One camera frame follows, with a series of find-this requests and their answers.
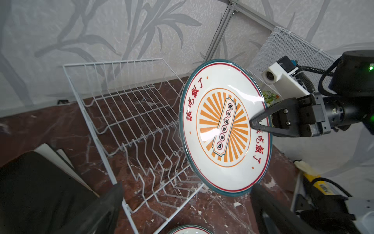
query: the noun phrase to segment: orange circle outline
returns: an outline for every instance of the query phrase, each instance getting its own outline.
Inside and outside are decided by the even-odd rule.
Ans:
[[[211,89],[211,90],[209,90],[202,98],[201,98],[201,100],[200,100],[200,103],[199,103],[199,105],[197,106],[197,114],[199,114],[199,107],[200,107],[200,104],[201,104],[201,101],[204,99],[204,97],[209,93],[209,92],[211,92],[211,91],[213,91],[213,90],[215,90],[215,89],[224,89],[224,90],[227,90],[227,91],[229,91],[230,93],[232,93],[232,94],[234,94],[232,91],[230,91],[230,90],[228,90],[228,89],[225,89],[225,88],[214,88],[214,89]],[[236,94],[234,94],[237,98],[238,98],[238,100],[241,102],[241,104],[243,104],[243,102],[240,100],[240,98],[236,95]],[[247,118],[248,118],[248,122],[249,122],[249,117],[248,117],[248,113],[247,113],[247,110],[246,110],[246,108],[245,108],[245,106],[243,105],[243,109],[244,109],[244,111],[245,111],[245,113],[247,114]],[[244,157],[237,163],[237,164],[234,164],[234,165],[231,165],[231,166],[222,166],[222,165],[219,165],[218,163],[216,163],[215,161],[213,161],[206,153],[205,153],[205,150],[204,150],[204,147],[201,145],[201,141],[200,141],[200,138],[199,138],[199,134],[198,134],[198,132],[197,132],[197,118],[196,118],[196,134],[197,134],[197,137],[198,137],[198,139],[199,139],[199,143],[200,143],[200,146],[201,146],[201,148],[203,149],[203,151],[204,151],[204,153],[205,153],[205,155],[212,161],[212,162],[214,162],[216,165],[218,165],[218,166],[220,166],[220,167],[233,167],[233,166],[236,166],[236,165],[238,165],[239,163],[241,163],[242,161],[243,161],[243,159],[245,158],[245,156],[247,156],[247,153],[248,153],[248,150],[249,150],[249,146],[251,145],[251,136],[252,136],[252,132],[251,132],[251,126],[250,125],[248,125],[249,126],[249,143],[248,143],[248,148],[247,148],[247,151],[245,152],[245,155],[244,155]]]

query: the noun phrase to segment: dish rack prong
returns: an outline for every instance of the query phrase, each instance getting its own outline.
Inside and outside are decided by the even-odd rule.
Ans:
[[[141,210],[149,219],[159,217],[152,229],[158,233],[203,186],[179,133],[184,81],[163,59],[67,64],[63,69],[111,182],[124,181],[122,207],[134,233],[145,220],[136,219]],[[116,174],[113,163],[121,165]]]

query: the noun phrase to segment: camera lens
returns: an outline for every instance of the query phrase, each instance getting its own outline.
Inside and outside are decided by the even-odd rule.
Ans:
[[[274,75],[273,75],[273,73],[271,73],[271,72],[267,72],[267,73],[266,73],[266,77],[267,77],[269,80],[274,80]]]

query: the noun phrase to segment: yellow object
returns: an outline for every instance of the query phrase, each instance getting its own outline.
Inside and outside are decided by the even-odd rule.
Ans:
[[[315,178],[321,177],[321,175],[319,175],[309,164],[304,161],[296,161],[294,162],[294,164],[299,170],[304,172],[304,176],[309,182],[311,182]],[[330,186],[324,181],[317,181],[314,184],[314,187],[319,189],[319,191],[321,191],[325,195],[334,195],[334,193],[330,189]]]

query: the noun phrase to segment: round ceramic plate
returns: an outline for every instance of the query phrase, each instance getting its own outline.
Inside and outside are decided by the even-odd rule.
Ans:
[[[240,196],[264,176],[272,135],[249,120],[267,108],[260,89],[235,63],[212,60],[188,79],[180,103],[180,132],[187,158],[212,190]],[[260,122],[269,126],[269,119]]]
[[[168,234],[213,234],[208,229],[196,225],[183,225],[174,228]]]

